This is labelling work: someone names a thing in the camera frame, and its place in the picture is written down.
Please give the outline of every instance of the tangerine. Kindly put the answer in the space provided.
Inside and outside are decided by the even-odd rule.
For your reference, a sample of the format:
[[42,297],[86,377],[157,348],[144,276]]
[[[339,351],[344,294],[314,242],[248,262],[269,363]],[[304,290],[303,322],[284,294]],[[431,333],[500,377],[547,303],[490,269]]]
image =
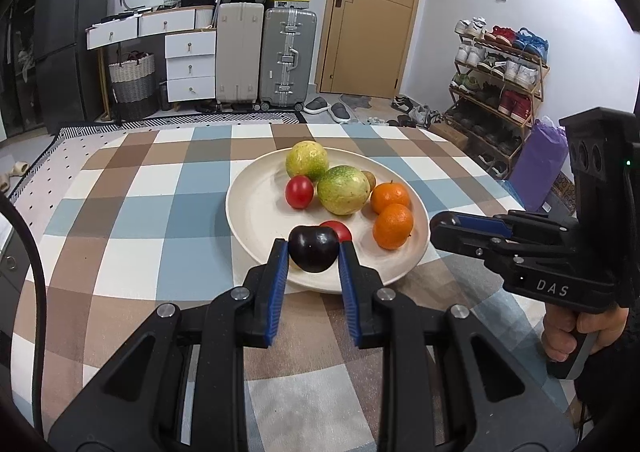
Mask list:
[[387,206],[373,223],[373,238],[380,248],[395,250],[406,243],[414,229],[414,215],[404,205]]
[[381,183],[371,193],[371,208],[376,214],[393,204],[411,206],[409,193],[402,183]]

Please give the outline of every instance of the hand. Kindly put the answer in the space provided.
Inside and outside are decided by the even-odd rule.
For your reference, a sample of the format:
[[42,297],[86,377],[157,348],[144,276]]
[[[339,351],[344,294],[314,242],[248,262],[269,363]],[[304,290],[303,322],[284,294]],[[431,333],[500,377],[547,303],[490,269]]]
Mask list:
[[620,338],[628,314],[628,308],[616,306],[599,315],[580,313],[576,318],[570,309],[546,304],[546,315],[542,321],[545,327],[542,345],[549,358],[564,362],[577,346],[571,331],[576,327],[580,333],[599,331],[598,339],[591,349],[590,354],[593,355]]

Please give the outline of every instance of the red fruit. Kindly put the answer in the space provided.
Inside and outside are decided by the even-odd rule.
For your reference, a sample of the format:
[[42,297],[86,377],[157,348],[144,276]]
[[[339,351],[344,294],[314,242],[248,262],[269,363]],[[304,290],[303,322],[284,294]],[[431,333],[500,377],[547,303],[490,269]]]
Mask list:
[[320,226],[334,229],[334,232],[338,236],[338,240],[340,242],[353,241],[353,236],[351,236],[349,229],[339,221],[325,221]]
[[306,176],[292,177],[284,191],[284,196],[293,208],[307,208],[314,198],[314,184]]

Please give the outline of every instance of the silver suitcase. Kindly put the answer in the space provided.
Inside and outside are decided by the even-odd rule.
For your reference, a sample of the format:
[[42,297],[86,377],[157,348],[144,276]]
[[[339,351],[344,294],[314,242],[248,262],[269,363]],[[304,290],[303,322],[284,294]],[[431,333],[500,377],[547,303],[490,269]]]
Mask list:
[[302,111],[309,88],[317,22],[316,14],[309,10],[267,10],[260,65],[263,111],[270,106]]
[[228,3],[218,11],[216,100],[255,103],[258,98],[264,6]]

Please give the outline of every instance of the plate rim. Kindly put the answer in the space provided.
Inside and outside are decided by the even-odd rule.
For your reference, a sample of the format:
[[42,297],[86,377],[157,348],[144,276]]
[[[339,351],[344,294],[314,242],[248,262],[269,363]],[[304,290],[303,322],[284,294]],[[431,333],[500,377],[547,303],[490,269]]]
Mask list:
[[[405,184],[407,187],[411,188],[411,190],[414,192],[415,196],[418,198],[419,204],[422,207],[422,210],[424,211],[424,216],[427,219],[427,231],[430,231],[430,227],[429,227],[429,212],[427,210],[427,208],[424,206],[424,202],[422,201],[422,198],[420,197],[420,195],[415,191],[415,189],[413,187],[411,187],[411,185],[409,184],[409,182],[407,182],[407,180],[405,180],[402,176],[400,176],[396,171],[394,171],[393,169],[389,169],[386,165],[384,165],[383,163],[380,163],[378,161],[375,161],[375,159],[369,158],[368,156],[364,156],[364,155],[359,155],[358,153],[354,153],[353,151],[347,151],[344,149],[335,149],[334,147],[325,147],[325,149],[327,151],[337,151],[339,153],[346,153],[348,155],[355,155],[355,156],[359,156],[360,158],[365,158],[365,159],[369,159],[370,161],[373,161],[376,165],[380,165],[380,167],[383,167],[384,169],[386,169],[387,171],[391,172],[393,175],[396,175],[398,178],[400,178],[400,180],[402,181],[403,184]],[[286,149],[277,149],[275,151],[271,151],[270,153],[266,153],[265,155],[262,156],[258,156],[258,158],[255,158],[254,161],[252,161],[251,163],[249,163],[244,169],[242,169],[240,172],[238,172],[238,174],[236,174],[236,176],[234,177],[233,181],[231,183],[229,183],[229,187],[226,189],[226,198],[225,198],[225,215],[226,215],[226,223],[229,225],[229,229],[231,230],[231,233],[233,234],[234,238],[236,239],[236,241],[238,241],[238,243],[240,244],[240,246],[242,247],[242,249],[253,259],[253,261],[255,262],[255,266],[261,266],[264,265],[265,263],[260,262],[260,259],[258,259],[254,253],[249,250],[249,248],[246,247],[246,245],[240,240],[240,238],[238,237],[238,233],[236,233],[236,230],[233,226],[233,223],[231,222],[230,219],[230,215],[229,215],[229,198],[230,198],[230,194],[229,191],[231,191],[231,187],[233,187],[233,184],[236,182],[236,179],[238,179],[238,177],[244,172],[246,171],[246,169],[248,169],[249,167],[251,167],[254,163],[256,163],[257,161],[263,159],[263,158],[267,158],[268,156],[273,156],[276,153],[284,153],[286,151],[290,151],[291,147],[288,147]],[[427,249],[429,248],[429,244],[430,244],[430,238],[427,237],[427,242],[425,244],[424,247],[424,252],[426,253]],[[424,254],[420,257],[420,259],[418,260],[417,263],[415,263],[412,267],[411,270],[413,270],[419,263],[420,260],[424,257]],[[383,281],[383,285],[384,286],[388,286],[391,285],[393,283],[398,282],[400,279],[402,279],[404,276],[406,275],[400,275],[399,277],[394,277],[392,279],[389,279],[387,281]],[[334,295],[341,295],[342,294],[342,289],[340,288],[339,290],[333,290],[333,289],[323,289],[323,288],[318,288],[316,286],[309,286],[306,284],[302,284],[299,281],[290,279],[289,277],[287,277],[287,282],[292,282],[294,285],[302,287],[302,288],[306,288],[309,289],[311,291],[319,291],[320,293],[332,293]]]

